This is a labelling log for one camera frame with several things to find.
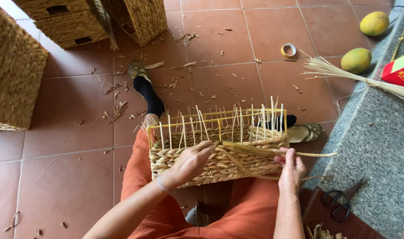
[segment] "bundle of dried straw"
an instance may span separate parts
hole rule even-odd
[[[323,57],[315,57],[315,58],[310,57],[310,56],[308,56],[308,57],[309,57],[309,59],[307,60],[308,62],[304,63],[304,67],[311,69],[311,70],[315,70],[315,71],[306,71],[301,74],[323,74],[323,75],[325,75],[325,77],[345,77],[345,78],[350,78],[350,79],[354,79],[354,80],[359,80],[359,81],[366,83],[368,86],[379,87],[381,89],[389,91],[390,93],[392,93],[404,100],[404,87],[403,86],[389,84],[386,82],[372,80],[372,79],[367,79],[365,77],[349,73],[347,71],[344,71],[342,69],[335,67],[330,62],[326,61]]]

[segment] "woven storage box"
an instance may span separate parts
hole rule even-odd
[[[30,18],[40,19],[67,12],[89,10],[87,0],[13,0]]]
[[[140,46],[167,29],[163,0],[102,0],[102,4]]]
[[[234,111],[201,113],[201,117],[198,115],[184,117],[185,127],[182,126],[182,117],[174,117],[170,122],[177,120],[181,123],[163,122],[162,134],[159,130],[160,124],[158,122],[152,124],[147,128],[147,133],[151,133],[149,134],[151,147],[149,157],[152,179],[172,167],[186,147],[199,144],[202,140],[207,139],[218,144],[216,151],[209,157],[204,172],[181,187],[241,177],[261,177],[260,175],[281,170],[281,166],[274,162],[274,156],[280,153],[274,152],[274,150],[289,147],[290,136],[287,134],[286,110],[283,110],[284,130],[282,132],[267,128],[264,131],[263,127],[254,126],[253,117],[265,116],[266,120],[269,120],[269,118],[275,118],[271,117],[272,113],[280,115],[281,110],[248,109],[236,113]],[[184,128],[185,134],[180,128],[178,132],[173,132],[177,127]]]
[[[0,8],[0,129],[26,130],[48,52]]]
[[[62,48],[78,46],[109,37],[90,10],[37,19],[35,25]]]

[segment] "woman's left hand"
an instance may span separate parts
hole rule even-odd
[[[161,175],[162,184],[173,190],[199,176],[215,147],[212,141],[205,140],[185,149],[174,165]]]

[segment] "scissors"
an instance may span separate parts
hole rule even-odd
[[[333,204],[335,204],[337,202],[337,200],[343,196],[343,198],[345,199],[345,202],[339,206],[337,209],[335,209],[332,213],[332,218],[333,220],[337,221],[337,222],[342,222],[344,220],[346,220],[349,216],[349,212],[351,211],[351,204],[350,201],[351,199],[354,197],[355,193],[361,188],[361,186],[366,182],[366,180],[364,180],[364,177],[359,180],[357,182],[357,184],[355,184],[353,187],[342,191],[342,190],[330,190],[327,191],[326,193],[324,193],[323,197],[321,198],[321,202],[323,203],[323,205],[325,206],[332,206]],[[327,195],[330,195],[331,193],[337,193],[336,196],[333,198],[333,201],[331,203],[327,203],[325,201],[325,198],[327,197]],[[338,217],[337,214],[341,214],[339,213],[340,211],[345,212],[346,214],[345,216],[342,217]]]

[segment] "tape roll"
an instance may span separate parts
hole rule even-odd
[[[286,54],[286,52],[284,51],[284,48],[285,48],[286,46],[289,46],[289,47],[292,49],[292,51],[293,51],[293,54],[292,54],[292,55]],[[292,43],[286,43],[286,44],[284,44],[284,45],[282,46],[282,54],[283,54],[283,56],[285,56],[285,57],[293,57],[293,56],[296,54],[296,48],[295,48],[295,46],[294,46]]]

